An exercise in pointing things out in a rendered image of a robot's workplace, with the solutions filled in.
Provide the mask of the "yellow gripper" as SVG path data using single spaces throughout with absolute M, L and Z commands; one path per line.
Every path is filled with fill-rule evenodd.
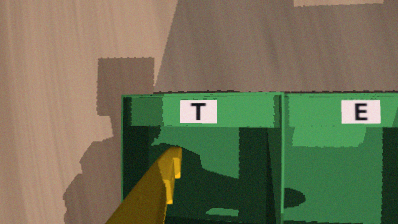
M 152 164 L 105 224 L 165 224 L 175 178 L 180 178 L 182 148 L 170 147 Z

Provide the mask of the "green bin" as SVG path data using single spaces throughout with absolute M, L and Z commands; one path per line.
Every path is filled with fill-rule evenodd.
M 165 224 L 398 224 L 396 127 L 398 93 L 121 95 L 121 202 L 181 147 Z

